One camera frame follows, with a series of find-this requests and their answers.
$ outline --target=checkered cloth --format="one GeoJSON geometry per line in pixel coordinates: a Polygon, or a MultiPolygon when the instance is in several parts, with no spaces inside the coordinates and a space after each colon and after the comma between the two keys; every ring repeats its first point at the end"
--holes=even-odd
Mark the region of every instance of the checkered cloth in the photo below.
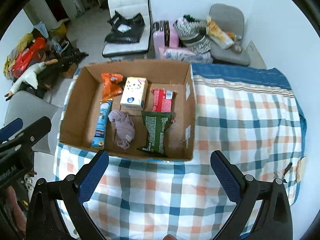
{"type": "MultiPolygon", "coordinates": [[[[139,240],[172,234],[185,240],[213,239],[236,206],[210,166],[211,152],[218,149],[244,174],[258,180],[282,179],[292,162],[284,185],[289,203],[296,200],[305,120],[286,78],[276,69],[209,64],[193,64],[192,69],[197,100],[193,159],[110,157],[91,200],[84,203],[104,236],[139,240]]],[[[93,156],[60,143],[56,180],[77,173],[93,156]]],[[[252,228],[260,204],[256,202],[243,233],[252,228]]],[[[63,203],[59,205],[67,215],[63,203]]]]}

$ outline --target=black bag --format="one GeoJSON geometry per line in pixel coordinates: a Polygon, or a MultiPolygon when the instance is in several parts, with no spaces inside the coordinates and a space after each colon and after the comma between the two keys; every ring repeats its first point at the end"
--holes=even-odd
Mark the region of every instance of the black bag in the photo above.
{"type": "Polygon", "coordinates": [[[115,16],[108,21],[112,26],[112,31],[106,36],[104,41],[117,44],[139,42],[145,27],[141,13],[138,13],[131,19],[124,18],[117,11],[115,13],[115,16]]]}

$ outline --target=green snack package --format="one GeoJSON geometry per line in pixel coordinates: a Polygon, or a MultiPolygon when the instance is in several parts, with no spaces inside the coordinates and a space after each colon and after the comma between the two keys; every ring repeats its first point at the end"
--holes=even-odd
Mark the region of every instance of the green snack package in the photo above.
{"type": "Polygon", "coordinates": [[[137,150],[156,154],[164,154],[164,132],[170,125],[172,112],[148,112],[141,111],[143,123],[148,130],[147,142],[144,147],[137,150]]]}

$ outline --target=screw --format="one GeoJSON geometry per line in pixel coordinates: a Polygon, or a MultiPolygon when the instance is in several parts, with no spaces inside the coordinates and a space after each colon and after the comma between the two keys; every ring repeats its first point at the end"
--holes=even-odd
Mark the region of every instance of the screw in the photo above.
{"type": "Polygon", "coordinates": [[[73,174],[69,174],[68,176],[66,176],[67,181],[72,181],[75,178],[75,176],[73,174]]]}
{"type": "Polygon", "coordinates": [[[253,181],[253,176],[250,175],[250,174],[245,175],[244,178],[245,178],[247,181],[253,181]]]}
{"type": "Polygon", "coordinates": [[[276,178],[276,184],[281,185],[281,184],[282,184],[282,180],[281,180],[281,179],[279,179],[279,178],[276,178]]]}
{"type": "Polygon", "coordinates": [[[14,150],[18,151],[20,148],[21,148],[21,144],[17,145],[14,150]]]}
{"type": "Polygon", "coordinates": [[[38,179],[37,184],[41,185],[42,183],[44,183],[44,179],[43,178],[38,179]]]}

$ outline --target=white tissue box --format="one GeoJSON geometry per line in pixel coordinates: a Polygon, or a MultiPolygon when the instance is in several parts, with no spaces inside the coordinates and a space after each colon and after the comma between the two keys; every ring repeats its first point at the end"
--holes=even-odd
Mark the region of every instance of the white tissue box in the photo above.
{"type": "Polygon", "coordinates": [[[148,81],[146,78],[128,77],[120,101],[121,106],[143,110],[148,81]]]}

